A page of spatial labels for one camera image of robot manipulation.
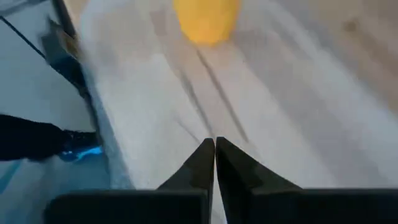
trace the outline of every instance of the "yellow object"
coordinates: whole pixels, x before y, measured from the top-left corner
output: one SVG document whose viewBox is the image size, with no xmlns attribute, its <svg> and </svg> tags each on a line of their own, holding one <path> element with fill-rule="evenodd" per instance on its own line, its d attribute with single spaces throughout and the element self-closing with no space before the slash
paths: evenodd
<svg viewBox="0 0 398 224">
<path fill-rule="evenodd" d="M 181 30 L 196 44 L 227 40 L 239 8 L 240 0 L 174 0 Z"/>
</svg>

